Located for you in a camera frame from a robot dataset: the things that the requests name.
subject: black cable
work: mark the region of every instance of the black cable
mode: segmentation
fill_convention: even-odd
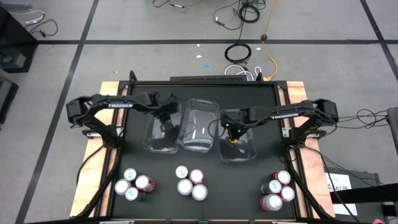
[[[34,29],[36,29],[36,28],[40,27],[41,25],[46,24],[46,23],[48,23],[48,22],[54,22],[54,24],[55,24],[55,32],[54,32],[53,34],[45,33],[45,32],[42,31],[42,30],[33,31]],[[57,22],[56,22],[55,20],[49,19],[49,20],[47,20],[47,21],[45,21],[45,22],[42,22],[42,23],[36,25],[35,27],[31,28],[31,30],[29,31],[30,34],[34,34],[34,33],[36,33],[36,32],[42,34],[43,37],[46,37],[46,36],[54,36],[55,34],[58,33],[58,24],[57,24]]]
[[[336,188],[335,188],[335,184],[333,183],[333,180],[331,179],[330,172],[329,172],[329,168],[328,168],[328,166],[326,166],[326,162],[325,162],[325,160],[323,159],[323,156],[321,156],[321,159],[322,159],[323,163],[325,164],[325,169],[326,169],[326,172],[328,173],[328,177],[329,177],[329,179],[330,179],[330,184],[331,184],[331,187],[332,187],[332,189],[333,189],[333,193],[336,195],[337,200],[340,202],[340,204],[342,204],[342,205],[347,209],[347,212],[349,213],[349,215],[351,215],[351,217],[353,217],[353,218],[355,219],[355,221],[360,222],[360,221],[354,216],[354,214],[351,212],[351,210],[347,207],[347,205],[343,202],[343,200],[341,199],[341,197],[338,195],[337,190],[336,190]]]
[[[258,0],[257,0],[257,1],[254,1],[254,2],[257,4],[257,6],[256,6],[257,9],[260,10],[260,11],[263,10],[263,9],[265,9],[265,8],[267,7],[266,0],[261,0],[261,1],[262,1],[262,2],[259,2]]]
[[[122,135],[124,130],[122,130],[119,135],[118,138]],[[104,147],[104,144],[102,144],[99,148],[97,148],[97,150],[95,150],[93,153],[91,153],[91,155],[89,155],[84,161],[83,163],[80,165],[79,170],[77,172],[77,176],[76,176],[76,186],[79,183],[79,177],[80,177],[80,172],[82,170],[82,168],[85,166],[85,164],[93,157],[95,156],[98,152],[100,152],[100,150]]]
[[[41,22],[44,20],[44,18],[45,18],[45,13],[43,14],[43,18],[41,18],[40,21],[37,21],[36,23],[33,23],[33,24],[27,24],[26,26],[24,26],[24,28],[26,29],[26,28],[28,28],[28,27],[30,27],[30,26],[32,26],[32,25],[41,23]]]
[[[348,175],[350,175],[350,176],[352,176],[352,177],[357,178],[358,180],[360,180],[361,182],[363,182],[364,184],[366,184],[366,185],[368,185],[368,186],[370,186],[370,187],[374,187],[373,185],[371,185],[371,184],[369,184],[368,182],[366,182],[366,181],[363,180],[363,179],[367,179],[367,178],[358,177],[357,175],[353,174],[352,172],[350,172],[350,171],[344,169],[342,166],[338,165],[337,163],[335,163],[335,162],[333,162],[331,159],[329,159],[327,156],[325,156],[324,154],[322,154],[319,150],[313,149],[313,148],[308,147],[308,146],[304,146],[304,147],[306,147],[307,149],[312,150],[312,151],[318,153],[319,155],[321,155],[321,157],[323,157],[326,161],[328,161],[331,165],[333,165],[334,167],[336,167],[336,168],[339,169],[340,171],[342,171],[342,172],[344,172],[344,173],[346,173],[346,174],[348,174]],[[383,191],[383,190],[378,189],[378,191],[380,191],[380,193],[384,194],[386,197],[393,198],[393,197],[391,197],[387,192],[385,192],[385,191]]]
[[[211,137],[212,139],[214,139],[214,136],[211,135],[210,126],[211,126],[214,122],[217,122],[217,121],[219,121],[219,120],[220,120],[219,118],[214,119],[214,120],[211,121],[211,122],[209,123],[209,125],[207,126],[207,132],[209,133],[209,135],[210,135],[210,137]],[[226,130],[226,128],[224,128],[223,132],[222,132],[221,134],[218,135],[219,138],[222,137],[222,136],[224,135],[225,130]]]
[[[155,6],[155,2],[156,2],[157,0],[153,0],[152,1],[152,5],[154,6],[154,7],[162,7],[162,6],[164,6],[165,4],[167,4],[170,0],[166,0],[166,2],[164,2],[164,3],[162,3],[161,5],[159,5],[159,6]]]
[[[195,125],[195,127],[193,128],[192,131],[188,132],[187,134],[184,134],[184,137],[187,137],[187,135],[193,133],[197,129],[197,124],[195,124],[195,122],[188,122],[188,124],[193,124],[193,125]]]
[[[83,211],[81,211],[75,217],[71,217],[71,218],[80,218],[80,217],[88,218],[90,216],[90,213],[93,211],[95,206],[98,204],[98,201],[103,196],[105,190],[107,189],[107,186],[111,183],[111,181],[116,176],[116,167],[119,164],[120,151],[121,151],[120,147],[116,148],[116,155],[114,156],[114,162],[113,162],[112,168],[109,171],[106,178],[104,179],[103,183],[98,187],[98,190],[95,192],[95,194],[91,198],[90,202],[86,205],[86,207],[83,209]]]
[[[360,112],[362,112],[362,111],[367,111],[367,112],[369,112],[369,114],[359,115]],[[384,120],[387,119],[386,115],[379,115],[379,113],[384,113],[384,112],[386,112],[386,110],[384,110],[384,111],[378,111],[377,113],[373,113],[373,112],[372,112],[371,110],[369,110],[369,109],[360,109],[359,111],[356,112],[356,116],[345,116],[345,117],[340,117],[339,119],[341,119],[341,118],[347,118],[347,119],[342,120],[342,121],[339,121],[339,123],[343,123],[343,122],[347,122],[347,121],[352,121],[352,120],[354,120],[354,119],[358,119],[358,121],[360,121],[361,123],[365,124],[364,126],[360,126],[360,127],[344,127],[344,126],[339,126],[339,128],[345,128],[345,129],[360,129],[360,128],[366,128],[366,129],[370,129],[370,128],[373,128],[373,127],[381,127],[381,126],[388,125],[388,123],[387,123],[387,124],[379,124],[379,125],[376,125],[378,122],[384,121]],[[362,120],[362,118],[364,118],[364,117],[373,117],[373,118],[374,118],[374,121],[373,121],[373,122],[370,122],[370,123],[367,123],[367,122],[365,122],[365,121]]]
[[[240,22],[240,25],[239,25],[237,28],[229,28],[229,27],[226,27],[226,26],[225,26],[225,23],[218,21],[218,17],[216,16],[216,13],[217,13],[218,11],[220,11],[220,10],[222,10],[222,9],[225,9],[225,8],[227,8],[227,7],[231,7],[231,6],[235,5],[235,4],[238,3],[238,2],[240,3],[241,0],[238,0],[238,1],[236,1],[236,2],[234,2],[234,3],[232,3],[232,4],[230,4],[230,5],[223,6],[223,7],[219,8],[219,9],[217,9],[217,10],[213,13],[213,21],[214,21],[215,23],[217,23],[218,25],[220,25],[220,26],[222,26],[222,27],[224,27],[225,29],[228,29],[228,30],[237,30],[237,29],[241,28],[241,26],[242,26],[242,21]]]
[[[241,36],[242,36],[243,24],[244,24],[244,18],[245,18],[245,17],[246,17],[246,11],[244,12],[243,18],[241,18],[241,19],[242,19],[242,21],[241,21],[241,31],[240,31],[240,33],[239,33],[238,40],[236,41],[235,44],[229,46],[229,47],[225,50],[225,52],[224,52],[224,57],[225,57],[225,59],[226,59],[227,61],[231,62],[231,63],[234,63],[235,65],[239,65],[240,63],[247,63],[247,61],[248,61],[248,60],[250,59],[250,57],[251,57],[251,48],[250,48],[250,46],[248,46],[247,44],[240,44],[240,43],[239,43],[239,41],[241,40]],[[235,60],[235,59],[231,59],[231,58],[228,56],[228,52],[229,52],[232,48],[238,47],[238,46],[245,47],[245,48],[248,50],[248,54],[247,54],[244,58],[241,58],[241,59],[236,59],[236,60]]]
[[[279,162],[281,162],[283,164],[285,164],[286,162],[294,162],[294,161],[297,160],[297,156],[296,155],[294,156],[294,159],[292,159],[292,160],[290,160],[289,157],[292,157],[292,156],[291,155],[283,156],[284,159],[281,159],[280,157],[278,157],[278,160],[279,160]]]
[[[248,11],[247,9],[253,9],[254,10],[254,13],[257,14],[255,19],[251,19],[251,20],[245,19],[246,12]],[[255,23],[255,22],[257,22],[260,19],[260,11],[258,10],[258,8],[254,7],[251,4],[242,4],[242,7],[238,11],[238,16],[243,22]]]
[[[194,5],[196,5],[196,4],[199,4],[199,3],[203,2],[203,0],[200,0],[200,1],[196,2],[196,3],[193,3],[193,4],[191,4],[191,5],[187,5],[187,6],[181,6],[181,5],[172,4],[172,3],[171,3],[171,0],[168,0],[168,2],[169,2],[169,4],[170,4],[171,6],[173,6],[173,7],[175,7],[175,6],[180,6],[181,8],[185,9],[185,8],[194,6]]]

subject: paper label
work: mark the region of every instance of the paper label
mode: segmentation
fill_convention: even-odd
[[[331,186],[329,175],[327,173],[325,173],[325,175],[326,175],[326,181],[328,182],[329,192],[333,192],[334,190]],[[330,177],[333,181],[333,185],[335,186],[336,191],[351,189],[351,183],[349,182],[348,175],[330,174]],[[355,204],[346,204],[346,205],[353,215],[358,215]],[[349,215],[347,209],[342,204],[333,204],[333,208],[335,209],[336,214]]]

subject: transparent plastic bin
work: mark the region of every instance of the transparent plastic bin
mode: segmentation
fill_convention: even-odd
[[[238,112],[239,110],[222,110],[221,113]],[[239,142],[231,147],[228,144],[229,138],[227,130],[221,126],[221,121],[218,120],[219,144],[220,144],[220,157],[223,162],[246,162],[250,161],[257,156],[256,149],[254,148],[253,131],[252,128],[247,131]]]
[[[189,100],[178,140],[181,146],[195,152],[208,152],[213,146],[217,116],[217,103],[197,99]]]
[[[173,154],[178,151],[178,134],[180,133],[181,113],[180,107],[176,113],[170,115],[173,128],[168,132],[160,129],[160,120],[148,114],[146,136],[142,145],[145,149],[155,153]]]

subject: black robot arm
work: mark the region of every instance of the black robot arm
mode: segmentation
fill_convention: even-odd
[[[224,112],[220,114],[221,126],[228,131],[229,144],[236,144],[250,128],[264,125],[275,119],[305,116],[309,119],[300,127],[285,130],[285,140],[290,145],[303,144],[308,135],[317,139],[322,138],[326,132],[318,130],[321,126],[331,126],[338,122],[336,104],[330,100],[319,99],[305,100],[273,108],[260,106],[240,109],[237,112]]]
[[[115,125],[105,125],[95,117],[102,109],[135,109],[143,113],[150,113],[158,118],[161,130],[167,132],[173,128],[170,122],[170,114],[178,108],[176,97],[170,96],[163,103],[159,103],[156,93],[140,93],[134,96],[82,96],[67,103],[68,120],[77,126],[86,126],[98,133],[103,138],[105,147],[119,147],[120,138]]]

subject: black wire bundle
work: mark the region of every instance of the black wire bundle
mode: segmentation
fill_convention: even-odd
[[[119,135],[118,138],[120,138],[120,136],[122,135],[124,130],[122,130]],[[80,178],[80,172],[82,170],[82,168],[86,165],[86,163],[93,157],[95,156],[98,152],[100,152],[100,150],[104,148],[104,144],[102,144],[99,148],[97,148],[97,150],[95,150],[93,153],[91,153],[91,155],[89,155],[84,161],[83,163],[80,165],[79,170],[77,171],[77,175],[76,175],[76,186],[79,183],[79,178]]]
[[[35,31],[34,31],[34,29],[36,29],[36,28],[40,27],[41,25],[44,25],[44,24],[46,24],[46,23],[48,23],[48,22],[53,22],[53,23],[55,24],[55,32],[54,32],[54,33],[48,34],[48,33],[44,32],[44,31],[42,31],[42,30],[39,30],[39,31],[36,31],[36,30],[35,30]],[[46,20],[45,22],[42,22],[42,23],[36,25],[35,27],[31,28],[31,30],[29,31],[29,33],[30,33],[30,34],[40,33],[40,34],[42,34],[43,37],[46,37],[46,36],[53,36],[53,35],[55,35],[55,34],[58,33],[58,24],[57,24],[57,22],[56,22],[55,20],[53,20],[53,19],[48,19],[48,20]]]
[[[235,44],[229,46],[229,47],[225,50],[225,52],[224,52],[224,57],[225,57],[225,59],[226,59],[227,61],[232,62],[232,63],[235,64],[235,65],[239,65],[240,63],[244,63],[245,65],[242,66],[243,69],[248,70],[245,66],[246,66],[248,60],[249,60],[250,57],[251,57],[251,48],[250,48],[250,46],[248,46],[247,44],[240,44],[240,43],[239,43],[239,41],[241,40],[241,36],[242,36],[243,24],[245,23],[245,19],[244,19],[245,17],[246,17],[246,10],[244,11],[244,15],[243,15],[243,17],[241,18],[241,31],[240,31],[240,33],[239,33],[239,38],[238,38],[238,40],[236,41]],[[247,54],[244,58],[241,58],[241,59],[231,59],[231,58],[228,56],[228,52],[229,52],[232,48],[238,47],[238,46],[246,48],[246,49],[248,50],[248,54]]]
[[[232,4],[229,4],[229,5],[227,5],[227,6],[223,6],[223,7],[219,8],[219,9],[217,9],[217,10],[213,13],[213,21],[214,21],[215,23],[217,23],[218,25],[220,25],[220,26],[222,26],[222,27],[224,27],[225,29],[228,29],[228,30],[237,30],[237,29],[240,29],[240,28],[243,26],[243,22],[247,22],[247,23],[254,23],[254,22],[257,22],[257,21],[260,19],[260,11],[263,10],[263,9],[265,9],[266,6],[267,6],[265,0],[261,0],[261,1],[262,1],[262,2],[259,2],[259,0],[256,0],[256,1],[254,1],[252,4],[249,4],[248,2],[245,2],[245,0],[238,0],[238,1],[234,2],[234,3],[232,3]],[[241,19],[241,23],[240,23],[239,26],[236,27],[236,28],[229,28],[229,27],[227,27],[227,26],[225,25],[225,23],[220,22],[220,21],[218,20],[218,18],[217,18],[217,16],[216,16],[216,13],[217,13],[218,11],[222,10],[222,9],[225,9],[225,8],[227,8],[227,7],[231,7],[231,6],[235,5],[236,3],[239,3],[239,4],[238,4],[238,8],[237,8],[237,9],[233,8],[233,13],[234,13],[234,15],[238,15],[238,17]],[[248,13],[255,13],[255,14],[257,14],[257,16],[256,16],[255,19],[248,20],[248,19],[245,19],[245,16],[242,15],[243,12],[245,12],[245,13],[246,13],[246,12],[248,12]]]
[[[340,202],[341,204],[343,204],[343,206],[345,207],[345,209],[347,209],[347,212],[348,212],[357,222],[360,222],[360,221],[351,213],[351,211],[348,209],[348,207],[346,206],[346,204],[342,201],[342,199],[341,199],[340,196],[338,195],[337,191],[335,191],[335,186],[334,186],[334,184],[333,184],[333,181],[332,181],[331,176],[330,176],[329,169],[328,169],[328,167],[327,167],[325,161],[327,161],[327,162],[328,162],[329,164],[331,164],[332,166],[336,167],[338,170],[344,172],[345,174],[348,174],[348,175],[350,175],[350,176],[352,176],[352,177],[357,178],[358,180],[362,181],[362,182],[365,183],[366,185],[368,185],[368,186],[370,186],[370,187],[374,187],[374,186],[371,185],[371,184],[369,184],[369,183],[366,182],[365,180],[363,180],[363,179],[368,179],[368,178],[360,178],[360,177],[358,177],[357,175],[353,174],[352,172],[350,172],[350,171],[344,169],[344,168],[341,167],[340,165],[338,165],[338,164],[336,164],[335,162],[333,162],[333,161],[332,161],[331,159],[329,159],[327,156],[325,156],[324,154],[322,154],[319,150],[313,149],[313,148],[308,147],[308,146],[304,146],[304,147],[306,147],[307,149],[309,149],[309,150],[311,150],[311,151],[313,151],[313,152],[318,153],[318,154],[321,156],[322,162],[323,162],[323,164],[325,165],[326,172],[328,173],[328,177],[329,177],[329,179],[330,179],[331,186],[332,186],[333,189],[334,189],[334,194],[336,195],[336,198],[339,200],[339,202]],[[382,182],[380,182],[380,181],[378,181],[378,180],[376,180],[376,179],[372,179],[372,180],[375,180],[375,181],[376,181],[377,183],[379,183],[380,185],[384,185]],[[379,189],[378,191],[380,191],[380,193],[384,194],[384,195],[387,196],[387,197],[393,198],[393,197],[391,197],[388,193],[386,193],[386,192],[383,191],[383,190],[380,190],[380,189]]]
[[[155,2],[156,2],[156,1],[157,1],[157,0],[153,0],[153,1],[152,1],[152,5],[153,5],[154,7],[162,7],[162,6],[164,6],[165,4],[167,4],[167,3],[170,4],[170,5],[173,6],[173,7],[176,6],[176,4],[172,4],[170,0],[166,0],[166,2],[163,2],[162,4],[156,6],[156,5],[155,5]],[[190,4],[190,5],[187,5],[187,6],[181,6],[181,7],[182,7],[182,8],[188,8],[188,7],[194,6],[194,5],[196,5],[196,4],[199,4],[199,3],[201,3],[202,1],[203,1],[203,0],[200,0],[200,1],[196,2],[196,3]]]
[[[30,29],[30,31],[29,31],[30,34],[40,33],[40,34],[42,34],[42,37],[46,37],[46,36],[54,36],[55,34],[58,33],[58,24],[57,24],[57,22],[55,20],[53,20],[53,19],[47,19],[46,21],[43,22],[44,18],[45,18],[45,14],[43,14],[43,18],[40,21],[35,23],[36,26],[34,26],[33,28]],[[53,34],[48,34],[48,33],[44,32],[42,30],[39,30],[39,31],[34,30],[34,29],[36,29],[36,28],[40,27],[41,25],[46,24],[48,22],[53,22],[55,24],[55,32]],[[28,27],[30,27],[32,25],[35,25],[35,24],[28,24],[24,28],[28,28]]]
[[[364,114],[364,115],[360,115],[360,113],[362,111],[367,111],[369,112],[369,114]],[[373,113],[371,110],[369,109],[360,109],[359,111],[356,112],[355,116],[344,116],[344,117],[339,117],[339,123],[343,123],[343,122],[348,122],[348,121],[352,121],[357,119],[358,121],[360,121],[361,123],[363,123],[364,125],[359,126],[359,127],[346,127],[346,126],[338,126],[339,128],[345,128],[345,129],[361,129],[361,128],[366,128],[366,129],[370,129],[373,127],[382,127],[382,126],[386,126],[388,125],[388,123],[385,124],[378,124],[381,121],[387,121],[387,115],[381,115],[380,113],[385,113],[386,110],[383,111],[379,111],[376,113]],[[363,120],[363,118],[372,118],[374,119],[374,121],[372,122],[365,122]]]

